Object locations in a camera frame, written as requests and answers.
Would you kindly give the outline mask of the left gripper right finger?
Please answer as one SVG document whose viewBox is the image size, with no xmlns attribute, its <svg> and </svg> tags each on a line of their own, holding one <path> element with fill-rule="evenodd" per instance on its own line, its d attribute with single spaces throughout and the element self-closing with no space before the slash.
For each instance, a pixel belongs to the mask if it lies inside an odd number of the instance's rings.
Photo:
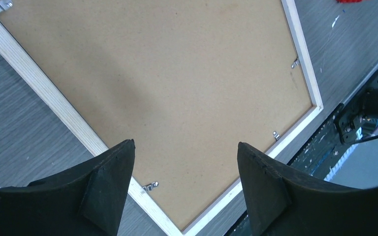
<svg viewBox="0 0 378 236">
<path fill-rule="evenodd" d="M 237 164 L 254 236 L 378 236 L 378 187 L 327 182 L 243 142 Z"/>
</svg>

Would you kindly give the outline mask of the white wooden photo frame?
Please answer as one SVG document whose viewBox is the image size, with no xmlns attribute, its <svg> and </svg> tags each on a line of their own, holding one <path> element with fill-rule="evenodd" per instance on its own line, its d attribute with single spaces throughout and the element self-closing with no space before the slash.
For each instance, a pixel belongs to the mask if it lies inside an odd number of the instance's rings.
<svg viewBox="0 0 378 236">
<path fill-rule="evenodd" d="M 297 58 L 300 60 L 298 66 L 303 71 L 312 106 L 267 150 L 267 155 L 272 158 L 279 155 L 323 110 L 320 90 L 312 67 L 296 4 L 292 0 L 283 0 L 281 4 L 296 49 Z M 91 154 L 98 155 L 108 149 L 102 139 L 85 122 L 77 110 L 68 102 L 49 77 L 39 68 L 1 22 L 0 55 L 59 117 Z M 130 181 L 128 194 L 166 235 L 194 236 L 205 228 L 241 191 L 241 181 L 237 179 L 183 231 L 178 229 L 149 194 L 143 190 L 135 178 L 132 178 Z"/>
</svg>

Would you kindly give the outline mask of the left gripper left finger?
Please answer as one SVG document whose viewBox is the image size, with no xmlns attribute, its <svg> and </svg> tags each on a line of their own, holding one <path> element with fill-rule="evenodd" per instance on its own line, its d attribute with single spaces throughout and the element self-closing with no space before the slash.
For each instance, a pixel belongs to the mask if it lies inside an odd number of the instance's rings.
<svg viewBox="0 0 378 236">
<path fill-rule="evenodd" d="M 135 142 L 25 187 L 0 188 L 0 236 L 115 236 L 135 161 Z"/>
</svg>

